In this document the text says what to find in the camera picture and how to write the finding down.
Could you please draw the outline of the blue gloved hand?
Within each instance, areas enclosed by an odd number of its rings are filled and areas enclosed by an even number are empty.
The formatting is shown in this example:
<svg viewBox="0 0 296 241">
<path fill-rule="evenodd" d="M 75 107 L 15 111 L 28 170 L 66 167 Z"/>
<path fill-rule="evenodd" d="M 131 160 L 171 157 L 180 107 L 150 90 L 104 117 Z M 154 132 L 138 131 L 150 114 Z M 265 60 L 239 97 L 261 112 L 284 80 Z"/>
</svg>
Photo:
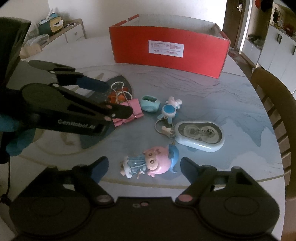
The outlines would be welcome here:
<svg viewBox="0 0 296 241">
<path fill-rule="evenodd" d="M 28 147 L 35 137 L 36 129 L 29 128 L 17 120 L 1 115 L 1 155 L 13 157 Z"/>
</svg>

